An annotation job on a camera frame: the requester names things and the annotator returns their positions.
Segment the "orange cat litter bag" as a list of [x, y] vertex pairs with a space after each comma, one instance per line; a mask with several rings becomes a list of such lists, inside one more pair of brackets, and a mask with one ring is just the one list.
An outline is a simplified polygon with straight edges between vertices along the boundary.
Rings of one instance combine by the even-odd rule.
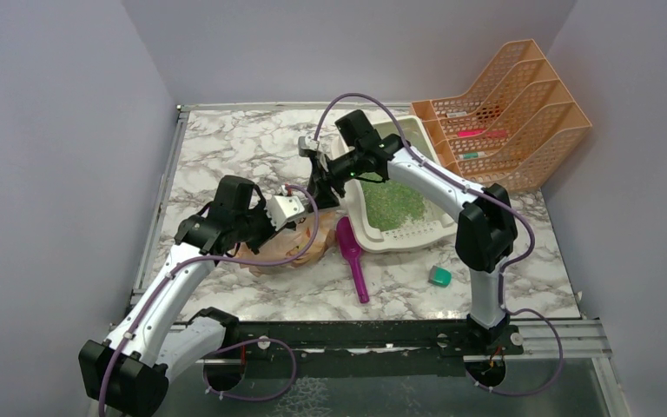
[[[277, 275], [289, 269], [313, 265], [319, 261], [328, 249], [335, 244], [335, 226], [339, 219], [336, 212], [326, 212], [320, 215], [320, 224], [314, 243], [309, 250], [291, 263], [273, 266], [241, 265], [255, 276]], [[267, 242], [259, 254], [254, 254], [246, 244], [242, 244], [235, 258], [253, 261], [279, 261], [296, 255], [310, 240], [313, 232], [314, 218], [310, 215], [301, 219], [295, 230], [284, 229], [272, 240]]]

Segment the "magenta plastic litter scoop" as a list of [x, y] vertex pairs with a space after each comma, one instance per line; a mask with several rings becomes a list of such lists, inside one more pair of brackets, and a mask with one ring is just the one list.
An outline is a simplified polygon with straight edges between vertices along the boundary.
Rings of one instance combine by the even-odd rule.
[[348, 216], [341, 217], [338, 220], [335, 234], [337, 242], [339, 243], [340, 253], [351, 269], [358, 300], [361, 304], [366, 304], [370, 301], [370, 298], [363, 270], [360, 265], [362, 248], [356, 241], [352, 224]]

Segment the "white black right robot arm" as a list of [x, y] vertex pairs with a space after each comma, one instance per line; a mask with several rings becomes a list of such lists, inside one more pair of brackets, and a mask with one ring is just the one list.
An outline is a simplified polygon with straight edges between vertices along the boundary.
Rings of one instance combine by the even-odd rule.
[[368, 173], [407, 186], [439, 207], [457, 223], [455, 250], [469, 268], [467, 344], [477, 353], [490, 352], [510, 321], [502, 305], [501, 274], [518, 230], [506, 189], [498, 184], [485, 188], [434, 165], [407, 141], [403, 130], [381, 136], [361, 110], [341, 117], [335, 126], [350, 148], [335, 159], [320, 151], [317, 136], [298, 140], [300, 156], [311, 163], [307, 190], [313, 200], [308, 207], [338, 208], [346, 184]]

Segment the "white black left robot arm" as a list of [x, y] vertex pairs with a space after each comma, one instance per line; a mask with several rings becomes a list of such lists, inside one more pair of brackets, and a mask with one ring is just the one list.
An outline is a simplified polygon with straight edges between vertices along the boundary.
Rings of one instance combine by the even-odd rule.
[[220, 357], [247, 346], [238, 342], [238, 319], [218, 309], [201, 311], [181, 332], [171, 329], [200, 283], [221, 263], [257, 265], [229, 256], [240, 245], [257, 251], [308, 214], [320, 219], [311, 194], [286, 184], [266, 198], [260, 187], [234, 175], [222, 177], [214, 198], [178, 225], [159, 275], [102, 341], [86, 341], [78, 361], [98, 415], [152, 416], [170, 384], [207, 354]]

